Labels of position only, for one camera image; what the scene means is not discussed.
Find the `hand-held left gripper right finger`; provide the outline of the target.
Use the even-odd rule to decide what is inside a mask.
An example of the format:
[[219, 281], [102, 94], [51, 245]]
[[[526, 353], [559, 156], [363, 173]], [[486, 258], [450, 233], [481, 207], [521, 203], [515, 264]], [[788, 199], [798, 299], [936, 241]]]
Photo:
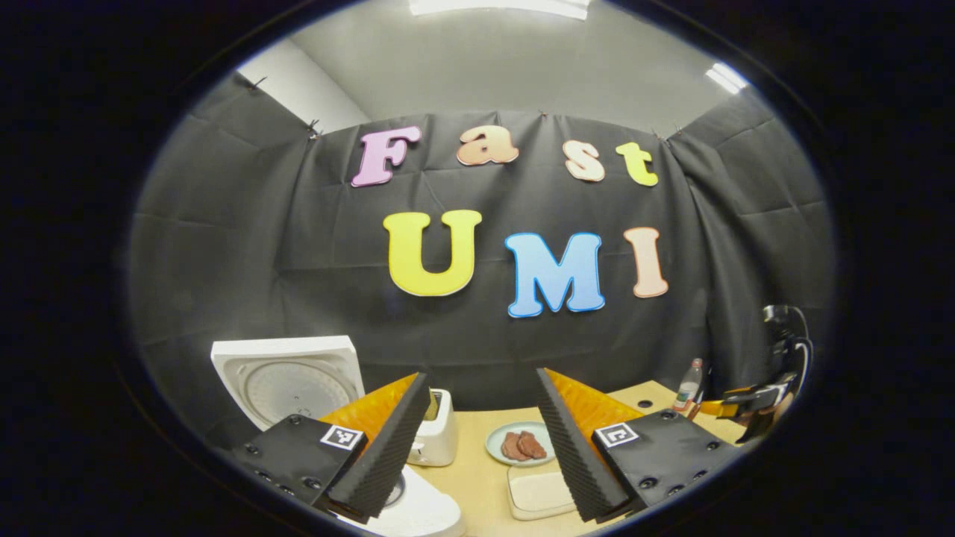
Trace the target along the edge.
[[679, 412], [640, 412], [546, 368], [536, 371], [536, 405], [584, 522], [608, 522], [690, 492], [742, 453]]

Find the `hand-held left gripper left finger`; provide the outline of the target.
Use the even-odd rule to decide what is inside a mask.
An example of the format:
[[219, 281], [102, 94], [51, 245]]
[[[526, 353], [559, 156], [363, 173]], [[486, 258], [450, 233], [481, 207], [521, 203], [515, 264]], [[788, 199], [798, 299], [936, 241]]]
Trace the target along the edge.
[[385, 509], [429, 407], [429, 377], [419, 371], [323, 418], [287, 415], [231, 454], [297, 502], [366, 523]]

